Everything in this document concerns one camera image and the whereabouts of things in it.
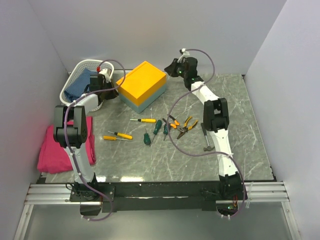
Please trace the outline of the orange grey drawer box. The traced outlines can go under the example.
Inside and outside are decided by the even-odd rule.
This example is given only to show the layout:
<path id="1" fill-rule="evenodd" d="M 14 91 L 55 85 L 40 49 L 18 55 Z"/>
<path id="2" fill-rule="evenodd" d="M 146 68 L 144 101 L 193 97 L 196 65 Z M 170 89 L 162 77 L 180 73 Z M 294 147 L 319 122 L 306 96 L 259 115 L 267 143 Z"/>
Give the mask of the orange grey drawer box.
<path id="1" fill-rule="evenodd" d="M 140 114 L 167 88 L 167 75 L 144 61 L 116 82 L 120 99 Z"/>

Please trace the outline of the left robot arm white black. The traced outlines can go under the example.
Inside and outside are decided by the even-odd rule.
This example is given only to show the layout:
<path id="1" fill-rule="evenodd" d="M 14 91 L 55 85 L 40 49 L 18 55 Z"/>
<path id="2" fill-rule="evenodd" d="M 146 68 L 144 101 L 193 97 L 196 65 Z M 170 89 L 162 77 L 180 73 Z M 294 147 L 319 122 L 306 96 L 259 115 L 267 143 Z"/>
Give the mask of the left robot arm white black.
<path id="1" fill-rule="evenodd" d="M 53 138 L 67 153 L 74 172 L 73 191 L 86 200 L 94 201 L 101 196 L 109 199 L 98 187 L 96 174 L 92 170 L 85 143 L 88 137 L 87 114 L 98 107 L 106 93 L 116 90 L 110 77 L 100 72 L 90 76 L 89 84 L 81 96 L 69 105 L 58 105 L 54 109 Z"/>

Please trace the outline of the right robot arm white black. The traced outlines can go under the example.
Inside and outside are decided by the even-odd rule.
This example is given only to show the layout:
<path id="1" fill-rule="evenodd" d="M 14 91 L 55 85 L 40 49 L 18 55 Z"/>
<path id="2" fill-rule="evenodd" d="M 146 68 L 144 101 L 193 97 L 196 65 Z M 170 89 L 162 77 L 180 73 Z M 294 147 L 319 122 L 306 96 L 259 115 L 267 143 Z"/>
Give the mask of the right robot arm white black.
<path id="1" fill-rule="evenodd" d="M 243 176 L 234 163 L 229 141 L 229 110 L 226 98 L 215 95 L 198 75 L 194 57 L 175 58 L 164 71 L 171 77 L 183 78 L 184 86 L 203 104 L 203 125 L 211 136 L 218 160 L 219 190 L 223 199 L 246 197 Z"/>

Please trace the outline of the blue cloth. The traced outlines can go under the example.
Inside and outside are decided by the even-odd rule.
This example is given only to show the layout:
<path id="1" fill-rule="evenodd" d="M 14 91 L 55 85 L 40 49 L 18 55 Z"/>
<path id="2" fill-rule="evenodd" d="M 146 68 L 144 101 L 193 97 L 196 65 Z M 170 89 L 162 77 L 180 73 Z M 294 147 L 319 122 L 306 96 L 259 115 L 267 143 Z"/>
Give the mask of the blue cloth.
<path id="1" fill-rule="evenodd" d="M 107 68 L 104 71 L 96 72 L 84 68 L 79 72 L 78 76 L 69 76 L 66 86 L 61 91 L 60 101 L 67 105 L 83 94 L 94 92 L 98 96 L 98 103 L 101 104 L 104 100 L 111 100 L 118 96 L 116 90 L 112 89 L 113 84 L 108 75 Z"/>

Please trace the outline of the white plastic basket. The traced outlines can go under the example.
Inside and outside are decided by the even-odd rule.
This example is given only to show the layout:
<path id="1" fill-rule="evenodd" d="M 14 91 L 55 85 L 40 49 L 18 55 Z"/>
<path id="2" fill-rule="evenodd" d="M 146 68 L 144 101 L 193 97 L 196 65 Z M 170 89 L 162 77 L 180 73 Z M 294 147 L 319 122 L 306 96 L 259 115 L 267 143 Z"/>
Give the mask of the white plastic basket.
<path id="1" fill-rule="evenodd" d="M 63 105 L 68 106 L 84 92 L 90 91 L 90 75 L 97 73 L 97 67 L 111 69 L 114 68 L 114 65 L 108 61 L 103 62 L 96 59 L 85 59 L 80 61 L 71 72 L 59 94 L 59 99 Z"/>

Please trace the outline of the yellow screwdriver lower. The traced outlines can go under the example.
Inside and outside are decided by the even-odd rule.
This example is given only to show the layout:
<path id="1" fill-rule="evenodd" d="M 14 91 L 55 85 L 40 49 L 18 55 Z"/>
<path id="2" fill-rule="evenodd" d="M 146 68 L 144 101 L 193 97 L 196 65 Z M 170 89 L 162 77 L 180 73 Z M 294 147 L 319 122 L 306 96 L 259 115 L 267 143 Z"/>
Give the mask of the yellow screwdriver lower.
<path id="1" fill-rule="evenodd" d="M 115 136 L 103 136 L 104 140 L 110 140 L 110 141 L 116 141 L 116 140 L 122 140 L 122 141 L 129 141 L 129 139 L 123 139 L 123 138 L 117 138 Z"/>

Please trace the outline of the yellow screwdriver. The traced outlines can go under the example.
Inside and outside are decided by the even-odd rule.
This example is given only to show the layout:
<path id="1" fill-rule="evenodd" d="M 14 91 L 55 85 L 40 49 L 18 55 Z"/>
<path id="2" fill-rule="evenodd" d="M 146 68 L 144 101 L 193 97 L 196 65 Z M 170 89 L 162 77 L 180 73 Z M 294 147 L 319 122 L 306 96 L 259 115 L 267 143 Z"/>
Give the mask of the yellow screwdriver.
<path id="1" fill-rule="evenodd" d="M 109 133 L 116 135 L 118 137 L 124 138 L 126 140 L 133 140 L 133 137 L 131 135 L 128 135 L 126 133 L 120 133 L 120 132 L 114 132 L 114 131 L 108 131 Z"/>
<path id="2" fill-rule="evenodd" d="M 103 136 L 104 140 L 110 140 L 110 141 L 116 141 L 116 140 L 122 140 L 122 141 L 129 141 L 129 139 L 123 139 L 123 138 L 117 138 L 115 136 Z"/>
<path id="3" fill-rule="evenodd" d="M 157 120 L 153 118 L 138 118 L 138 119 L 130 119 L 131 121 L 137 121 L 141 123 L 156 123 Z"/>

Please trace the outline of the yellow screwdriver middle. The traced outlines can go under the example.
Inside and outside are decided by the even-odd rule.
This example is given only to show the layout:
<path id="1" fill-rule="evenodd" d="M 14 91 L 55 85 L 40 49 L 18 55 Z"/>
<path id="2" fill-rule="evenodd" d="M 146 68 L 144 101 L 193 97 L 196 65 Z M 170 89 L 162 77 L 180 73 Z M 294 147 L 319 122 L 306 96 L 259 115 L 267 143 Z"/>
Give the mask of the yellow screwdriver middle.
<path id="1" fill-rule="evenodd" d="M 131 135 L 128 135 L 126 133 L 120 133 L 120 132 L 114 132 L 114 131 L 108 131 L 109 133 L 116 135 L 118 137 L 124 138 L 126 140 L 133 140 L 133 137 Z"/>

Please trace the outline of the yellow screwdriver upper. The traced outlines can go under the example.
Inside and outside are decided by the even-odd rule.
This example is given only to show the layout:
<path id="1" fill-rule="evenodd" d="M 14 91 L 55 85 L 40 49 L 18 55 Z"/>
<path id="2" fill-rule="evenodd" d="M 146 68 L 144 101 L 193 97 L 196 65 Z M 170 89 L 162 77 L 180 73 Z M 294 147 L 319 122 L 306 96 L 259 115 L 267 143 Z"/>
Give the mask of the yellow screwdriver upper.
<path id="1" fill-rule="evenodd" d="M 137 121 L 141 123 L 156 123 L 157 120 L 153 118 L 138 118 L 138 119 L 130 119 L 131 121 Z"/>

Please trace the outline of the orange black pliers small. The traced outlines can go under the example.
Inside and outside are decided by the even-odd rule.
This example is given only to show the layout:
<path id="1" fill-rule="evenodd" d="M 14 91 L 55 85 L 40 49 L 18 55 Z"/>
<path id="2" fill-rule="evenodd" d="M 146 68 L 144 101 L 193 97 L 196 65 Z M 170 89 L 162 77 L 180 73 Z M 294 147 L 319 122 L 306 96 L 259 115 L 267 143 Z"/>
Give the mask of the orange black pliers small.
<path id="1" fill-rule="evenodd" d="M 178 126 L 180 125 L 180 123 L 172 116 L 172 115 L 169 115 L 169 120 L 173 120 L 173 122 L 169 122 L 167 121 L 166 119 L 162 119 L 166 124 L 168 124 L 169 127 L 172 127 L 174 129 L 177 129 Z"/>

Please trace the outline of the green screwdriver long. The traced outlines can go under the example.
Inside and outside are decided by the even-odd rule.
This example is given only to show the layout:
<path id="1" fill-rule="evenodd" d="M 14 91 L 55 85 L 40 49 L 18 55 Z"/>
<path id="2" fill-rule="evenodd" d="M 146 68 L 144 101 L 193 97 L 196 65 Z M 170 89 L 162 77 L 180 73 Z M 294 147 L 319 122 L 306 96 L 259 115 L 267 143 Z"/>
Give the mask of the green screwdriver long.
<path id="1" fill-rule="evenodd" d="M 154 127 L 154 130 L 153 130 L 153 137 L 152 137 L 152 140 L 151 140 L 151 143 L 150 143 L 151 145 L 152 145 L 156 135 L 158 134 L 159 130 L 161 129 L 161 127 L 162 127 L 162 121 L 159 119 L 155 123 L 155 127 Z"/>

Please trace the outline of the green screwdriver short left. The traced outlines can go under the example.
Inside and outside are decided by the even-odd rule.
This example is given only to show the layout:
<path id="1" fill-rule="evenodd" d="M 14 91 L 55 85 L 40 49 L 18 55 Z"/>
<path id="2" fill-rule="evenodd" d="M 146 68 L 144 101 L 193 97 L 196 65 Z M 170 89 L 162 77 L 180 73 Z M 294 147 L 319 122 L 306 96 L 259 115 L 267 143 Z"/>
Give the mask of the green screwdriver short left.
<path id="1" fill-rule="evenodd" d="M 143 134 L 143 143 L 147 146 L 151 145 L 151 139 L 150 139 L 149 133 L 146 129 L 145 129 L 145 133 Z"/>

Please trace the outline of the orange black long-nose pliers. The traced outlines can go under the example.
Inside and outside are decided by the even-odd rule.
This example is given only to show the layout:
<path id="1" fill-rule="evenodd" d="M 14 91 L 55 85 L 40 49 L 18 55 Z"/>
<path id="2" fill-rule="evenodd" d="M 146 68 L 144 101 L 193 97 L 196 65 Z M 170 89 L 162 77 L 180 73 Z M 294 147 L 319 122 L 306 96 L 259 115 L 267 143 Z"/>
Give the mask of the orange black long-nose pliers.
<path id="1" fill-rule="evenodd" d="M 183 127 L 180 127 L 178 130 L 179 130 L 179 135 L 177 136 L 177 140 L 179 140 L 181 137 L 183 137 L 188 131 L 190 131 L 191 129 L 193 129 L 197 123 L 198 123 L 198 120 L 196 119 L 194 121 L 193 124 L 189 124 L 190 120 L 192 119 L 193 117 L 192 116 L 189 116 L 184 124 L 183 124 Z"/>

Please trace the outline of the green screwdriver right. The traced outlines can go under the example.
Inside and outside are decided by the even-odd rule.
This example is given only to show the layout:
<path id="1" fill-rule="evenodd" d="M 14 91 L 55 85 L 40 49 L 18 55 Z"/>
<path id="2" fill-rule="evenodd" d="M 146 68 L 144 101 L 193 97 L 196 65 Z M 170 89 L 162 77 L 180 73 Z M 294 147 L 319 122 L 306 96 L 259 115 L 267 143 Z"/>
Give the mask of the green screwdriver right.
<path id="1" fill-rule="evenodd" d="M 167 135 L 169 134 L 169 129 L 170 129 L 170 125 L 168 123 L 164 124 L 164 128 L 163 128 L 163 141 L 165 141 Z"/>

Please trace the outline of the pink folded cloth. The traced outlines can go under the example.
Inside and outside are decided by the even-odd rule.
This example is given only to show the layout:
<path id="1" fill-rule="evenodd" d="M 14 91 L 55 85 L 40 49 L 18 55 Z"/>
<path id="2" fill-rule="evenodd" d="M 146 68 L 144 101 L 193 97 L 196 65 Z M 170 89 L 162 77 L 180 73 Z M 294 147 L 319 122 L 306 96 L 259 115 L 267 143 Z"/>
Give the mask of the pink folded cloth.
<path id="1" fill-rule="evenodd" d="M 95 156 L 95 136 L 93 134 L 93 117 L 86 117 L 88 136 L 85 142 L 85 149 L 88 155 L 89 164 L 92 166 L 96 163 Z M 53 136 L 54 126 L 50 125 L 40 148 L 37 169 L 42 173 L 57 174 L 72 171 L 73 167 L 68 154 L 55 142 Z"/>

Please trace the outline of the small black hammer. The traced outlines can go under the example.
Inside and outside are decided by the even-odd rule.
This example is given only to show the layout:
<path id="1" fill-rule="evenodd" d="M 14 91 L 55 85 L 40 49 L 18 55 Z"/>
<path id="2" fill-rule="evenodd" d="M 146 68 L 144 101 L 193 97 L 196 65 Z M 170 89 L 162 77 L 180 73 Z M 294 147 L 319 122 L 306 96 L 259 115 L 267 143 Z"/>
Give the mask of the small black hammer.
<path id="1" fill-rule="evenodd" d="M 203 148 L 203 151 L 204 151 L 204 152 L 210 152 L 210 151 L 214 150 L 215 147 L 210 145 L 209 138 L 208 138 L 208 134 L 207 134 L 207 130 L 206 130 L 206 128 L 205 128 L 204 123 L 202 122 L 202 123 L 200 124 L 200 126 L 201 126 L 201 129 L 202 129 L 203 135 L 204 135 L 204 137 L 205 137 L 206 144 L 207 144 L 207 146 Z"/>

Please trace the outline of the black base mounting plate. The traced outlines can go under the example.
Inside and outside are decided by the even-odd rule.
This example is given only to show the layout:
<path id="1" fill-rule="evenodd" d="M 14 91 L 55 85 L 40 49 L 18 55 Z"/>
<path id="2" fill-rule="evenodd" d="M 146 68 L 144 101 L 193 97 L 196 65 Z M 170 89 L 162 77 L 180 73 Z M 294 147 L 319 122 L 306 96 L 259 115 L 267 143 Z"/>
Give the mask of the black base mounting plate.
<path id="1" fill-rule="evenodd" d="M 218 201 L 247 200 L 240 180 L 174 182 L 97 182 L 97 192 L 84 184 L 67 183 L 72 203 L 85 216 L 119 211 L 193 210 L 216 211 Z"/>

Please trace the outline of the aluminium rail frame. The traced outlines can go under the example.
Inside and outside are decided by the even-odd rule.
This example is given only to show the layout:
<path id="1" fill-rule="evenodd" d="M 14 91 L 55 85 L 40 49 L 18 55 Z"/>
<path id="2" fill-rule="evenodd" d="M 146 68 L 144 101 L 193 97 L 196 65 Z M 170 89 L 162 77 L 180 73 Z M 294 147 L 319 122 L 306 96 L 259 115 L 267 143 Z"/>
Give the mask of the aluminium rail frame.
<path id="1" fill-rule="evenodd" d="M 246 199 L 244 201 L 238 201 L 240 206 L 248 208 L 251 203 L 281 203 L 292 239 L 300 240 L 302 238 L 283 182 L 251 181 L 246 182 L 244 185 L 246 188 Z M 134 210 L 142 210 L 143 204 L 150 204 L 152 210 L 159 209 L 161 204 L 165 205 L 166 210 L 177 210 L 182 208 L 182 202 L 186 203 L 187 209 L 203 208 L 207 211 L 215 209 L 214 206 L 210 207 L 208 204 L 204 204 L 204 197 L 195 193 L 189 193 L 185 196 L 155 196 L 153 193 L 147 192 L 141 193 L 140 196 L 129 194 L 129 189 L 137 189 L 139 191 L 157 187 L 165 189 L 169 186 L 167 182 L 120 182 L 105 183 L 104 186 L 108 190 L 107 196 L 111 200 L 120 203 L 131 202 Z M 24 200 L 24 208 L 14 239 L 24 239 L 35 205 L 79 205 L 85 207 L 102 206 L 102 203 L 100 199 L 88 201 L 84 197 L 76 196 L 74 190 L 67 189 L 63 184 L 31 184 Z"/>

